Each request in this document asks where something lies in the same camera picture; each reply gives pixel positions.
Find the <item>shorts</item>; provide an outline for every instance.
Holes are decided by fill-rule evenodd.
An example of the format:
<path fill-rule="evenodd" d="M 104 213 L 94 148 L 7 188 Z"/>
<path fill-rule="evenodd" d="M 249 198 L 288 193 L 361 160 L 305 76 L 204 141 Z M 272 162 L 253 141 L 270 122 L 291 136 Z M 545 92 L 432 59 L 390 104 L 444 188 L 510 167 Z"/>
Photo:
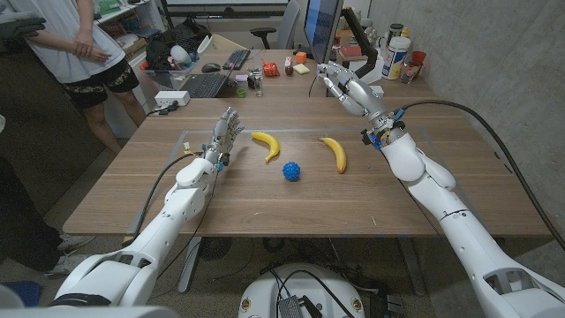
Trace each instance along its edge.
<path fill-rule="evenodd" d="M 95 74 L 89 79 L 63 83 L 63 89 L 71 97 L 74 105 L 84 110 L 108 99 L 104 85 L 110 92 L 124 93 L 137 87 L 139 81 L 124 58 L 108 70 Z"/>

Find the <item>sneaker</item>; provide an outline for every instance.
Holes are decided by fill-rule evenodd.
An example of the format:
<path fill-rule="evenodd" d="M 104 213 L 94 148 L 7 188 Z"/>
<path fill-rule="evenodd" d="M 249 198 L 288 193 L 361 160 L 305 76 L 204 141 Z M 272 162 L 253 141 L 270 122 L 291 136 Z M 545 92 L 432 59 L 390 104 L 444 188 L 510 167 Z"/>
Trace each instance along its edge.
<path fill-rule="evenodd" d="M 63 240 L 63 243 L 59 244 L 56 249 L 61 252 L 69 253 L 77 250 L 79 247 L 85 246 L 96 237 L 79 237 L 71 236 L 69 234 L 62 234 L 60 238 Z"/>
<path fill-rule="evenodd" d="M 90 256 L 92 255 L 74 254 L 74 252 L 65 254 L 59 258 L 59 262 L 52 270 L 45 273 L 45 277 L 49 279 L 56 279 L 68 276 L 75 268 L 77 268 L 77 266 L 79 266 L 81 262 Z"/>

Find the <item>black pants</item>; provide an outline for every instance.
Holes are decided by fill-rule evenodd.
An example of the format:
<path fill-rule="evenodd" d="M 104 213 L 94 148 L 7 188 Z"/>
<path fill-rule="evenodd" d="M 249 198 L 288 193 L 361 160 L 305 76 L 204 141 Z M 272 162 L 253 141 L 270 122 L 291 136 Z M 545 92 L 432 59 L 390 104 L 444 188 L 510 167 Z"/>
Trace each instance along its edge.
<path fill-rule="evenodd" d="M 14 169 L 0 156 L 1 253 L 30 269 L 48 271 L 62 255 L 59 232 L 46 225 Z"/>

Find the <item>red cup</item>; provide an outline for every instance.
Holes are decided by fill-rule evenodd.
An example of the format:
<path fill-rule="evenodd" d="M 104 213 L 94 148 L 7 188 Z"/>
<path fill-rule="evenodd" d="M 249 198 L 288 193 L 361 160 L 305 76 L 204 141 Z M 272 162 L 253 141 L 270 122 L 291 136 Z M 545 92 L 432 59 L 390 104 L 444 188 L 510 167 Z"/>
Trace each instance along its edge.
<path fill-rule="evenodd" d="M 413 51 L 412 52 L 412 60 L 411 62 L 418 62 L 420 63 L 420 65 L 424 64 L 424 59 L 426 58 L 426 53 L 422 52 L 422 51 Z M 420 74 L 420 70 L 422 70 L 422 67 L 420 66 L 420 68 L 418 69 L 418 72 L 416 73 L 416 76 L 414 76 L 414 79 L 418 78 L 418 75 Z"/>
<path fill-rule="evenodd" d="M 418 62 L 418 63 L 423 64 L 425 58 L 426 58 L 426 53 L 424 53 L 422 51 L 413 51 L 412 52 L 412 61 L 414 61 L 414 62 Z"/>

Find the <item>office chair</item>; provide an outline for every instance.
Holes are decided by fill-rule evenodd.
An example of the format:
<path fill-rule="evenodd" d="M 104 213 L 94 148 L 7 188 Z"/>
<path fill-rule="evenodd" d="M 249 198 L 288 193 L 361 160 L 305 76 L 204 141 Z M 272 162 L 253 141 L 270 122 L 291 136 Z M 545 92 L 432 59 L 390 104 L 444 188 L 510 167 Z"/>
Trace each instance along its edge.
<path fill-rule="evenodd" d="M 281 25 L 279 26 L 279 35 L 276 40 L 278 49 L 293 49 L 294 26 L 297 24 L 299 15 L 300 4 L 298 4 L 297 0 L 290 0 L 284 10 Z M 267 34 L 276 32 L 274 27 L 257 27 L 249 31 L 251 34 L 258 36 L 261 40 L 263 40 L 265 49 L 271 49 L 267 42 Z"/>

